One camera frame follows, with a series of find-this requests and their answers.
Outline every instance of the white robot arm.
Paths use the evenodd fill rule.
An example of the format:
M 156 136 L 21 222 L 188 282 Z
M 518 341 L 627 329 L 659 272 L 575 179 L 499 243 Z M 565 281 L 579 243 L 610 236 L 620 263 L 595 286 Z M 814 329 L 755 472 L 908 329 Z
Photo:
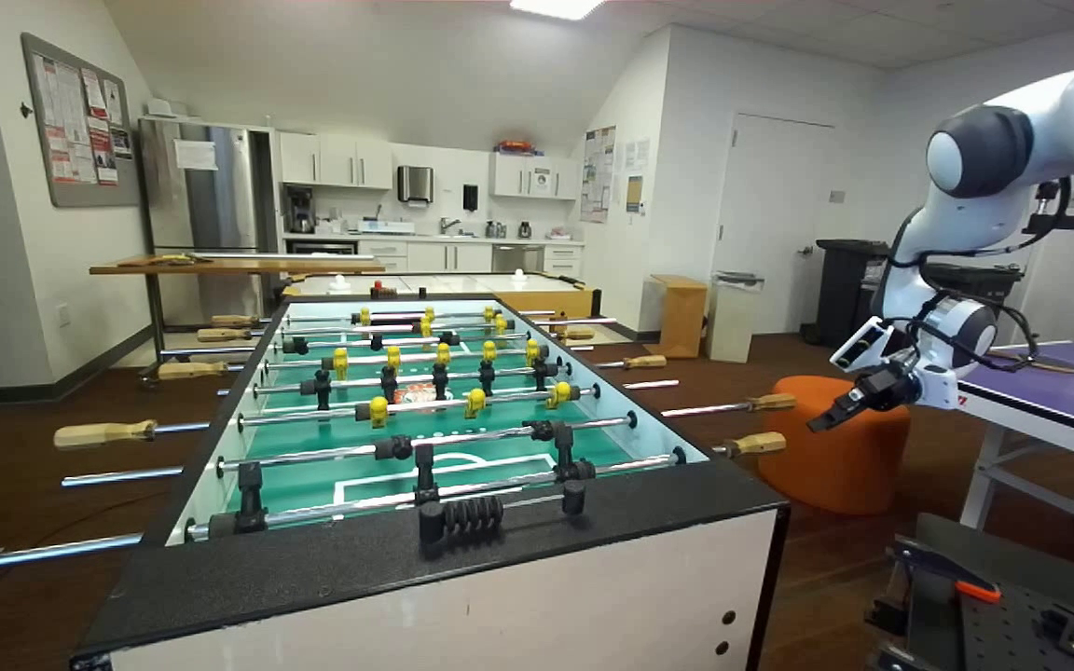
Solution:
M 990 98 L 948 119 L 928 140 L 928 195 L 901 222 L 878 277 L 878 310 L 832 360 L 858 374 L 814 430 L 858 411 L 957 406 L 965 375 L 996 335 L 996 310 L 925 282 L 925 257 L 996 253 L 1031 213 L 1039 181 L 1074 175 L 1074 72 Z

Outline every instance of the refrigerator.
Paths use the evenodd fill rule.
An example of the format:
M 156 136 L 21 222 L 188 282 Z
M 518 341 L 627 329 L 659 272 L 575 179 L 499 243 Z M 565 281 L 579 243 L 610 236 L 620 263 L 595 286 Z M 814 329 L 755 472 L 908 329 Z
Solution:
M 137 124 L 152 253 L 274 253 L 273 135 L 186 119 Z M 160 277 L 167 329 L 216 312 L 264 315 L 269 277 Z

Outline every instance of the poster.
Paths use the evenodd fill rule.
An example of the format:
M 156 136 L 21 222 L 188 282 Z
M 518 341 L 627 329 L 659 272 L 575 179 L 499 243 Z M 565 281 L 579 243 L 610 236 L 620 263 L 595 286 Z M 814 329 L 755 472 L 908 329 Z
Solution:
M 96 181 L 88 125 L 81 108 L 81 78 L 73 66 L 32 54 L 32 76 L 45 105 L 47 171 L 57 181 Z
M 648 136 L 623 144 L 623 213 L 648 213 Z
M 607 218 L 610 161 L 613 161 L 613 125 L 586 130 L 580 217 L 594 222 Z
M 115 78 L 99 78 L 99 98 L 103 98 L 103 119 L 110 125 L 124 125 L 124 84 Z
M 81 84 L 85 84 L 85 125 L 88 125 L 88 148 L 94 148 L 94 179 L 103 186 L 117 181 L 117 164 L 115 164 L 115 136 L 103 108 L 103 90 L 96 72 L 81 66 Z

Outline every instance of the wooden table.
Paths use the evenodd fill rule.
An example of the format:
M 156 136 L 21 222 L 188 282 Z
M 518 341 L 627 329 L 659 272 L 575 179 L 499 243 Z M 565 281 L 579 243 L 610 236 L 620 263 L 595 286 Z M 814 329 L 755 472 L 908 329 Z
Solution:
M 364 299 L 380 282 L 391 296 L 495 296 L 512 310 L 549 310 L 560 315 L 595 315 L 595 289 L 586 289 L 550 277 L 442 277 L 442 272 L 402 272 L 402 277 L 339 277 L 339 281 L 303 281 L 282 296 L 342 296 Z
M 385 272 L 372 257 L 311 253 L 156 253 L 115 263 L 94 263 L 88 277 L 140 277 L 152 315 L 152 345 L 163 350 L 160 277 L 364 277 Z

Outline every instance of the kitchen cabinet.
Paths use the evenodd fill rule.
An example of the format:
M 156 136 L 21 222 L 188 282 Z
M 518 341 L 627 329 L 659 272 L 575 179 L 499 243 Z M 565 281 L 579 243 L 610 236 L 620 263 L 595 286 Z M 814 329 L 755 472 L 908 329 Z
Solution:
M 318 148 L 318 181 L 355 189 L 391 189 L 386 140 L 323 135 Z
M 361 240 L 356 253 L 372 253 L 385 263 L 385 272 L 408 272 L 408 247 L 405 243 Z
M 512 156 L 492 154 L 492 195 L 533 197 L 533 200 L 575 200 L 579 171 L 561 156 Z
M 408 272 L 492 272 L 492 247 L 408 247 Z
M 279 144 L 279 181 L 311 181 L 311 135 L 274 135 Z
M 391 189 L 391 148 L 376 136 L 279 135 L 279 181 Z
M 580 277 L 579 247 L 545 247 L 545 277 Z

